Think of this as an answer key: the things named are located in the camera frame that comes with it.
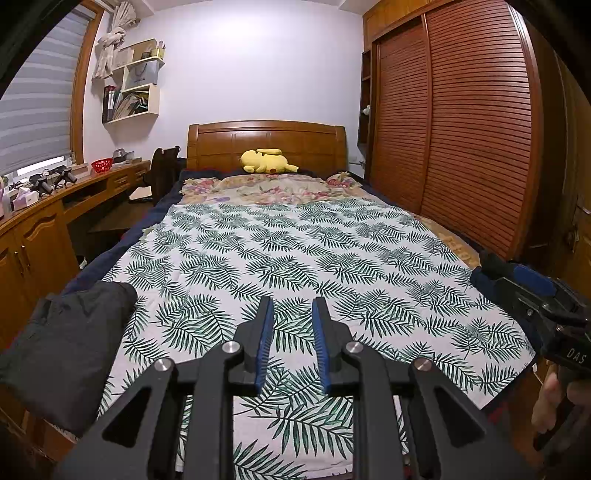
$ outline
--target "human hand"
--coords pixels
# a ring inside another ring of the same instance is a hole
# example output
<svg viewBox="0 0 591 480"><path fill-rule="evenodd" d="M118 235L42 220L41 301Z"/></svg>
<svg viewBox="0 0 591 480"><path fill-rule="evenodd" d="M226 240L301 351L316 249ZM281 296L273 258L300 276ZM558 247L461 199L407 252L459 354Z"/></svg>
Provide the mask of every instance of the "human hand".
<svg viewBox="0 0 591 480"><path fill-rule="evenodd" d="M531 423L540 433L554 428L556 408L564 398L564 390L557 376L557 365L548 369L544 385L534 405ZM578 380L568 384L566 396L574 405L591 407L591 380Z"/></svg>

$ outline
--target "pikachu plush toy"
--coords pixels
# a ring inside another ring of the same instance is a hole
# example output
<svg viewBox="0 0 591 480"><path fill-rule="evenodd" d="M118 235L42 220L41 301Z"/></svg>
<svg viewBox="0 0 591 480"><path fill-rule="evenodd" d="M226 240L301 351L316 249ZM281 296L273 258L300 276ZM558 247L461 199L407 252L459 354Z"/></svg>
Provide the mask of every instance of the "pikachu plush toy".
<svg viewBox="0 0 591 480"><path fill-rule="evenodd" d="M248 150L240 157L244 170L248 173L282 173L298 171L298 167L289 165L278 148L257 148Z"/></svg>

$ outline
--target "wooden desk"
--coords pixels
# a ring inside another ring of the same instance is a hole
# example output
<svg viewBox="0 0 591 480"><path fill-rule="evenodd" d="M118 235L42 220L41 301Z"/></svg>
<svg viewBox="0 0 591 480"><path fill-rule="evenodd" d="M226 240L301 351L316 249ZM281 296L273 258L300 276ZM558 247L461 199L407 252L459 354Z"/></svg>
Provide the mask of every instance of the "wooden desk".
<svg viewBox="0 0 591 480"><path fill-rule="evenodd" d="M0 222L0 349L25 325L37 300L79 272L67 224L131 189L149 161L93 173Z"/></svg>

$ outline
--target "wooden cabinet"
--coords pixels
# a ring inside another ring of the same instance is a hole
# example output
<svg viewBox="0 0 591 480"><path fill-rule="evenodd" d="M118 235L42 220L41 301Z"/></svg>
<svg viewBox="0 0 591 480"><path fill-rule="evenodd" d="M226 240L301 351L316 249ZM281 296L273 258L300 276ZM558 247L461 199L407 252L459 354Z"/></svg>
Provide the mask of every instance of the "wooden cabinet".
<svg viewBox="0 0 591 480"><path fill-rule="evenodd" d="M0 349L9 347L26 324L35 302L18 258L19 247L12 232L0 236Z"/></svg>
<svg viewBox="0 0 591 480"><path fill-rule="evenodd" d="M37 298L61 292L78 272L61 210L61 203L53 203L14 229L25 277Z"/></svg>

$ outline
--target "black cloth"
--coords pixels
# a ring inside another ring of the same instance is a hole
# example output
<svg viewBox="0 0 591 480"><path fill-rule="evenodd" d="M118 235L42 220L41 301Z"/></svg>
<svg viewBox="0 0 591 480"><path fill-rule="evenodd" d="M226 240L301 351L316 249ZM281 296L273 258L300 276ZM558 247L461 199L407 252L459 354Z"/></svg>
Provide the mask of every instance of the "black cloth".
<svg viewBox="0 0 591 480"><path fill-rule="evenodd" d="M33 414L81 436L94 422L138 295L127 283L41 299L0 355L0 382Z"/></svg>

